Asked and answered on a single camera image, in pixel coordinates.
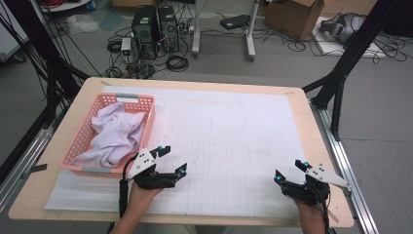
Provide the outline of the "open cardboard box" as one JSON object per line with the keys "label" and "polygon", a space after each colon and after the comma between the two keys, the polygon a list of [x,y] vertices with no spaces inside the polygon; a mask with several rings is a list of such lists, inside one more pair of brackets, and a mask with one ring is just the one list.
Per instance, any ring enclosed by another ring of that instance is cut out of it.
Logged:
{"label": "open cardboard box", "polygon": [[273,0],[267,6],[265,25],[296,40],[312,34],[324,0]]}

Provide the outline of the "white floor board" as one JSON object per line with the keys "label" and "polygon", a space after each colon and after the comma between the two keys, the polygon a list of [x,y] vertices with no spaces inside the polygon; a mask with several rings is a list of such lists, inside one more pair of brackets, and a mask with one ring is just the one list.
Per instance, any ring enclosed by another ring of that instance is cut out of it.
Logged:
{"label": "white floor board", "polygon": [[[338,43],[328,32],[320,32],[320,23],[325,20],[325,17],[319,17],[312,31],[313,40],[323,55],[340,57],[345,52],[344,46]],[[375,44],[371,43],[364,52],[363,57],[367,59],[379,58],[382,59],[385,54]]]}

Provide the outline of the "pink plastic basket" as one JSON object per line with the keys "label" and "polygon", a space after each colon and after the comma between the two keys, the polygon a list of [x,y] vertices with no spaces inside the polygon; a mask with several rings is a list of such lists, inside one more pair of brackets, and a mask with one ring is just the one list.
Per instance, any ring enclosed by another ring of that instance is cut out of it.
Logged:
{"label": "pink plastic basket", "polygon": [[[92,127],[92,118],[97,115],[97,112],[116,102],[122,102],[126,113],[136,114],[143,113],[143,136],[137,143],[135,151],[124,156],[116,168],[107,167],[86,167],[84,164],[76,166],[72,161],[80,154],[91,150],[91,142],[97,136],[97,132]],[[83,122],[77,130],[75,137],[65,155],[60,161],[60,166],[63,169],[70,170],[79,176],[102,176],[102,177],[121,177],[123,168],[130,157],[134,156],[143,146],[146,146],[152,131],[152,126],[155,120],[155,98],[146,95],[132,94],[115,94],[115,93],[100,93],[94,97],[89,110],[86,112]]]}

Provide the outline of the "person's left hand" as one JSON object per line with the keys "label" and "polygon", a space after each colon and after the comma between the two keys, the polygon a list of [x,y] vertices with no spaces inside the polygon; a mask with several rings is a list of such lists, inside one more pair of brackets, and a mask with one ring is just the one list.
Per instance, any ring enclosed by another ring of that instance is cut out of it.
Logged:
{"label": "person's left hand", "polygon": [[133,214],[145,214],[153,199],[162,189],[142,189],[136,183],[132,185],[127,211]]}

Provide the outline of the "black metal frame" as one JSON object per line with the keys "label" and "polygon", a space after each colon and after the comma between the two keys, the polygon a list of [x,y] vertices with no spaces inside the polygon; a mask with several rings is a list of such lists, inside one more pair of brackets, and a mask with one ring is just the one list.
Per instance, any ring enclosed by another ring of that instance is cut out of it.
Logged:
{"label": "black metal frame", "polygon": [[334,98],[330,131],[336,140],[340,140],[339,123],[346,80],[401,2],[402,0],[377,0],[334,68],[324,77],[303,88],[305,93],[319,88],[318,94],[311,99],[311,104],[318,109],[325,110]]}
{"label": "black metal frame", "polygon": [[34,139],[34,135],[42,127],[49,127],[54,122],[57,106],[64,100],[73,101],[80,92],[81,86],[76,81],[76,77],[81,81],[86,81],[90,75],[70,64],[57,50],[52,37],[39,20],[30,0],[0,0],[0,6],[8,7],[9,12],[17,20],[42,60],[32,55],[31,49],[23,42],[12,24],[1,14],[0,23],[26,52],[38,77],[47,83],[46,107],[0,166],[0,185],[2,185],[20,159],[19,153],[28,146],[28,143]]}

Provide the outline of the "black computer tower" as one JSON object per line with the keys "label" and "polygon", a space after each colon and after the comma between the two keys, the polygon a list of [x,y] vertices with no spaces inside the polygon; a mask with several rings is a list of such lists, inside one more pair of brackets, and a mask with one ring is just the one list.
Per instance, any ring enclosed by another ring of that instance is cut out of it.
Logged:
{"label": "black computer tower", "polygon": [[131,23],[138,55],[142,59],[156,57],[156,43],[160,39],[156,8],[153,5],[139,5]]}
{"label": "black computer tower", "polygon": [[164,50],[174,53],[179,50],[177,20],[172,6],[160,6],[158,8],[160,31]]}

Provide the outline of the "white cabinet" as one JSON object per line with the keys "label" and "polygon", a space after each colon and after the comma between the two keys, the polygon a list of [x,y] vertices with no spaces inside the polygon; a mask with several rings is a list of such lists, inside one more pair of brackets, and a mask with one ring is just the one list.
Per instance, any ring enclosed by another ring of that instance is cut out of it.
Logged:
{"label": "white cabinet", "polygon": [[0,62],[7,61],[20,48],[19,43],[12,36],[11,32],[6,29],[3,22],[11,27],[24,42],[28,41],[28,37],[12,12],[4,1],[0,0]]}

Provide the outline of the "white foam mat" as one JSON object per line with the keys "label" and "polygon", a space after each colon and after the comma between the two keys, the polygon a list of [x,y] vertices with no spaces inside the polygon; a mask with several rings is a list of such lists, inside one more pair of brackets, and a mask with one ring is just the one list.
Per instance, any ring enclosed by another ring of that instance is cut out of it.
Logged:
{"label": "white foam mat", "polygon": [[285,218],[294,203],[274,183],[276,172],[301,183],[295,160],[310,159],[322,141],[309,103],[299,89],[261,87],[254,93],[112,86],[123,96],[151,95],[155,122],[149,148],[168,145],[157,169],[188,166],[174,188],[152,203],[151,215]]}

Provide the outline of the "white rolling stand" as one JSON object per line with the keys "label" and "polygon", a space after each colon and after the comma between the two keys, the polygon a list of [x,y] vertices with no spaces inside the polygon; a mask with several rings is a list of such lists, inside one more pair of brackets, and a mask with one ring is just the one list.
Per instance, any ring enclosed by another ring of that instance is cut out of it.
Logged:
{"label": "white rolling stand", "polygon": [[[193,42],[192,42],[192,55],[196,59],[200,53],[200,42],[201,42],[201,27],[199,21],[199,15],[201,13],[202,7],[200,6],[201,0],[195,0],[195,15],[193,16],[194,30],[193,30]],[[259,8],[259,0],[253,0],[250,21],[247,25],[247,29],[244,31],[244,37],[247,47],[247,57],[250,61],[255,60],[255,47],[253,42],[253,29],[255,25],[255,20]]]}

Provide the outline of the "person's right hand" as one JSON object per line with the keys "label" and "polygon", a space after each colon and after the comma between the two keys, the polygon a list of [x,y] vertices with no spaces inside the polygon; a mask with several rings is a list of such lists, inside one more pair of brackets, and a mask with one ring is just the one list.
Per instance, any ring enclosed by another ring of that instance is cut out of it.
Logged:
{"label": "person's right hand", "polygon": [[323,212],[319,208],[309,206],[297,200],[295,200],[294,203],[298,209],[300,223],[302,226],[324,225]]}

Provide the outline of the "aluminium rail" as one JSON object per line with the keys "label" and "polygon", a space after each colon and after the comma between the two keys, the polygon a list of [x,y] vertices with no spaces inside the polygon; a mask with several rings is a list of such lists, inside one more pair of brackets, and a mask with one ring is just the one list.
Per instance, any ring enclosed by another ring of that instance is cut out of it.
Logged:
{"label": "aluminium rail", "polygon": [[59,107],[51,123],[47,123],[46,110],[43,110],[0,166],[0,214],[27,181],[20,178],[21,173],[37,165],[67,110]]}
{"label": "aluminium rail", "polygon": [[363,234],[379,234],[379,230],[364,199],[357,181],[357,177],[348,159],[344,144],[337,140],[330,130],[331,117],[327,110],[319,109],[310,103],[310,107],[316,118],[324,144],[330,155],[330,161],[334,170],[350,184],[351,197],[346,197],[350,202],[350,210],[357,227]]}

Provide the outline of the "clear plastic bag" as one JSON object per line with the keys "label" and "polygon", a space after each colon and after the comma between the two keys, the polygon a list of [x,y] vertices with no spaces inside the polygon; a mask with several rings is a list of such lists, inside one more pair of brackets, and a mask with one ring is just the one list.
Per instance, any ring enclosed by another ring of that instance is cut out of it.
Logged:
{"label": "clear plastic bag", "polygon": [[99,24],[89,15],[74,15],[66,19],[71,34],[92,33],[99,30]]}

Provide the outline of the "lilac printed towel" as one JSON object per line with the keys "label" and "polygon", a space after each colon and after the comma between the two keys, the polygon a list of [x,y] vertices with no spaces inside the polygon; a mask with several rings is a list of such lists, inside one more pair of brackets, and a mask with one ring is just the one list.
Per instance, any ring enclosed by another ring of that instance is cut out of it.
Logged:
{"label": "lilac printed towel", "polygon": [[144,112],[128,113],[123,102],[110,104],[97,111],[92,128],[97,135],[91,149],[76,156],[71,164],[91,168],[116,168],[128,154],[137,150],[142,140]]}

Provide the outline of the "white round table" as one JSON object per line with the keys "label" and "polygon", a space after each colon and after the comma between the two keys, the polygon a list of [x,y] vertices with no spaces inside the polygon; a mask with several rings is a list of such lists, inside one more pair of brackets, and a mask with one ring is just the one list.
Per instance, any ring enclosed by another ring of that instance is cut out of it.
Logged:
{"label": "white round table", "polygon": [[64,0],[63,3],[58,5],[44,5],[43,3],[39,3],[40,10],[44,13],[46,12],[61,12],[72,10],[81,6],[86,6],[91,0],[79,0],[78,2],[70,2],[69,0]]}

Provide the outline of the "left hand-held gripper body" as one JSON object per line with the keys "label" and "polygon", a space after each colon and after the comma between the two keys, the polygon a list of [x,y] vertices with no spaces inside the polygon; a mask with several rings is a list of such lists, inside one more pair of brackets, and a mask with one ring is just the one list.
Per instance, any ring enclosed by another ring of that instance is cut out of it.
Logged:
{"label": "left hand-held gripper body", "polygon": [[174,173],[161,174],[156,171],[154,159],[146,147],[132,156],[126,164],[131,167],[126,172],[126,181],[133,180],[142,189],[172,188],[178,182]]}

